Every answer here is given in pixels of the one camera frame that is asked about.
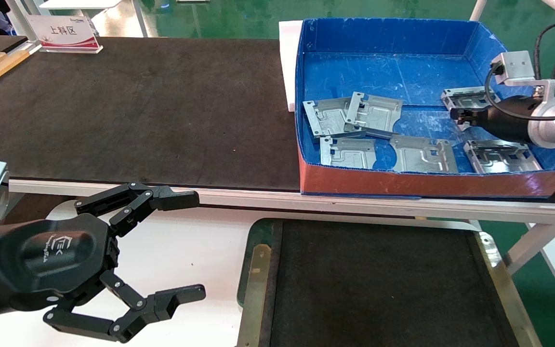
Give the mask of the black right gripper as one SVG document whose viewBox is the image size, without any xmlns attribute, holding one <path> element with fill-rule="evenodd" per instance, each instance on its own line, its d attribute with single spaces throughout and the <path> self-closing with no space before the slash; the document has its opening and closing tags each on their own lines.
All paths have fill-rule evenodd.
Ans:
<svg viewBox="0 0 555 347">
<path fill-rule="evenodd" d="M 509 116 L 511 111 L 522 116 L 531 116 L 533 110 L 541 104 L 541 99 L 531 96 L 511 96 L 500 101 L 503 111 L 489 106 L 480 108 L 454 107 L 451 118 L 457 119 L 458 128 L 482 127 L 491 135 L 503 141 L 531 144 L 528 134 L 528 120 Z"/>
</svg>

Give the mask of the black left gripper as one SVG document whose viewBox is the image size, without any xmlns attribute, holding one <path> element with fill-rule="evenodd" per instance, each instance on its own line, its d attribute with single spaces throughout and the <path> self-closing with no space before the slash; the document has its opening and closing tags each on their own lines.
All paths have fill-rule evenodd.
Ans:
<svg viewBox="0 0 555 347">
<path fill-rule="evenodd" d="M 35 220 L 0 233 L 0 275 L 13 310 L 40 310 L 59 302 L 43 316 L 58 332 L 128 343 L 152 323 L 170 320 L 180 305 L 206 298 L 201 284 L 181 286 L 142 297 L 115 275 L 118 242 L 153 211 L 200 206 L 196 191 L 174 192 L 168 186 L 123 184 L 78 200 L 78 216 Z M 116 214 L 108 224 L 98 217 Z M 102 290 L 128 310 L 108 320 L 73 312 Z"/>
</svg>

